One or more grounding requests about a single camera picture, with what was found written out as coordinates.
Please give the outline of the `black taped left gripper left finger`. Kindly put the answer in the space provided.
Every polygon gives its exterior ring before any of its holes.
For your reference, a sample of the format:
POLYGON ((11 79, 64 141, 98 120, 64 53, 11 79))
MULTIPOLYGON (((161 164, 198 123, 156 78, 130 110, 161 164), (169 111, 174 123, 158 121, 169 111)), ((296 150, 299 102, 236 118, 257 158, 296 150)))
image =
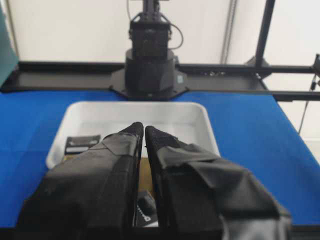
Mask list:
POLYGON ((144 127, 134 122, 56 165, 25 201, 17 240, 122 240, 136 220, 144 127))

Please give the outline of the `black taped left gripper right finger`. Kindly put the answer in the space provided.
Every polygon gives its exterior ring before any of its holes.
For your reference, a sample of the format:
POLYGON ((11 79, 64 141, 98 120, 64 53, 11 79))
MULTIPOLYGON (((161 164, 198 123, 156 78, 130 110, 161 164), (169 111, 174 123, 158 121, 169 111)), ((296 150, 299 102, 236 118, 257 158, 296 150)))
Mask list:
POLYGON ((247 168, 145 128, 159 226, 179 240, 287 240, 290 213, 247 168))

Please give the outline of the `black robot arm with base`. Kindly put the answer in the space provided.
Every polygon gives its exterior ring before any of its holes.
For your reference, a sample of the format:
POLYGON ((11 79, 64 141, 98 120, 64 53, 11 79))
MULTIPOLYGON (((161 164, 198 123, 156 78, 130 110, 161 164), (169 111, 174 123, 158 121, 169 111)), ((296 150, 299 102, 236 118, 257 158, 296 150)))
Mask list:
POLYGON ((142 12, 129 24, 132 47, 124 68, 111 74, 110 90, 135 101, 168 101, 188 91, 188 76, 177 70, 168 47, 172 26, 158 0, 143 1, 142 12))

